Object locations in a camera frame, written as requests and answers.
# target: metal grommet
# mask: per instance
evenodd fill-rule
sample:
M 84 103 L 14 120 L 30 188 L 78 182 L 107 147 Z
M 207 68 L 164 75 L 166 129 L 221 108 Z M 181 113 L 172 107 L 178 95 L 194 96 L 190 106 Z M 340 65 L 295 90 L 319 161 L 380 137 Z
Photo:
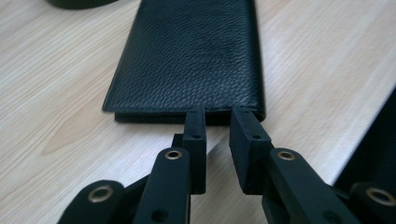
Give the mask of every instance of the metal grommet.
M 172 150 L 172 151 L 168 151 L 165 154 L 166 159 L 168 160 L 177 160 L 178 158 L 180 158 L 183 155 L 183 153 L 181 153 L 181 151 L 177 151 L 177 150 Z
M 88 195 L 88 200 L 91 203 L 101 203 L 109 199 L 113 195 L 113 188 L 109 185 L 104 185 L 93 189 Z
M 296 157 L 288 151 L 280 151 L 276 154 L 280 159 L 285 161 L 294 161 Z
M 380 203 L 385 206 L 395 206 L 396 205 L 396 199 L 386 192 L 385 190 L 382 189 L 377 189 L 377 188 L 368 188 L 366 190 L 367 196 L 376 203 Z

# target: wooden table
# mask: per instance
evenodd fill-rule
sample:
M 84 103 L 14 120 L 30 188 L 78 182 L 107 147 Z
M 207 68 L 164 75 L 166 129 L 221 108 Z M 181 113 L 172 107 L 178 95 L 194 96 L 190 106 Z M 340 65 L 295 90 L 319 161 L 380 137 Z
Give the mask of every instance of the wooden table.
M 150 172 L 182 125 L 102 112 L 140 1 L 62 10 L 0 2 L 0 223 L 55 223 L 91 182 Z M 396 1 L 257 1 L 267 119 L 332 183 L 396 83 Z M 208 127 L 207 193 L 191 223 L 263 223 L 237 184 L 228 127 Z

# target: desk surface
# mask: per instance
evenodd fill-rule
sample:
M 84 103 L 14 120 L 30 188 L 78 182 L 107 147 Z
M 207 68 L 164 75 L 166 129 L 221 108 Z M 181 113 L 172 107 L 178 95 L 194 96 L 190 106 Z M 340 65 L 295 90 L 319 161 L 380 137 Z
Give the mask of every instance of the desk surface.
M 91 182 L 150 172 L 182 125 L 118 124 L 101 111 L 137 0 L 81 11 L 0 3 L 0 222 L 55 223 Z M 396 83 L 396 1 L 257 1 L 275 146 L 332 183 Z M 228 128 L 208 127 L 207 194 L 192 223 L 263 223 L 240 191 Z

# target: black object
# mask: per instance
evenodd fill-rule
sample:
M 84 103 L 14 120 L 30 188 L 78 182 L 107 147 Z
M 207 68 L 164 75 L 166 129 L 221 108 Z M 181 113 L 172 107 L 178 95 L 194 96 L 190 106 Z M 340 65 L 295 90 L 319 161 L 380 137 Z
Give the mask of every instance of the black object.
M 190 195 L 205 193 L 205 177 L 205 111 L 198 106 L 188 111 L 184 133 L 158 154 L 150 175 L 127 188 L 109 180 L 90 184 L 59 223 L 190 223 Z
M 262 195 L 269 223 L 359 223 L 300 154 L 273 147 L 251 112 L 233 111 L 230 148 L 242 191 Z
M 207 124 L 232 107 L 264 119 L 253 0 L 142 0 L 103 109 L 120 122 L 182 123 L 203 105 Z
M 349 191 L 357 182 L 396 186 L 395 159 L 396 89 L 385 102 L 334 186 L 344 191 Z
M 205 112 L 202 107 L 190 109 L 184 133 L 175 134 L 172 147 L 160 152 L 150 176 L 126 189 L 114 181 L 89 185 L 69 204 L 59 223 L 190 223 L 190 196 L 205 192 L 201 164 L 205 164 L 205 140 Z M 300 154 L 274 148 L 244 108 L 233 110 L 230 147 L 242 191 L 262 196 L 270 224 L 395 223 L 396 188 L 391 182 L 355 183 L 349 193 L 327 186 Z
M 269 223 L 395 223 L 395 95 L 396 90 L 334 187 L 297 152 L 274 148 L 249 111 L 234 109 L 230 148 L 242 191 L 262 195 Z
M 118 0 L 47 0 L 56 7 L 65 9 L 86 9 L 91 7 L 101 7 Z

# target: textured leather surface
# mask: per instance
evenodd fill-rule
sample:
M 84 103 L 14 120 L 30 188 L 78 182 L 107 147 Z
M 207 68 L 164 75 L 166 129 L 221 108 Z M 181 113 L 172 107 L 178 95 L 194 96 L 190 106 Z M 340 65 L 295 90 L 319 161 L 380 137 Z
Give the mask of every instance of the textured leather surface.
M 203 105 L 209 124 L 233 106 L 264 119 L 253 0 L 142 0 L 103 109 L 124 122 L 184 122 Z

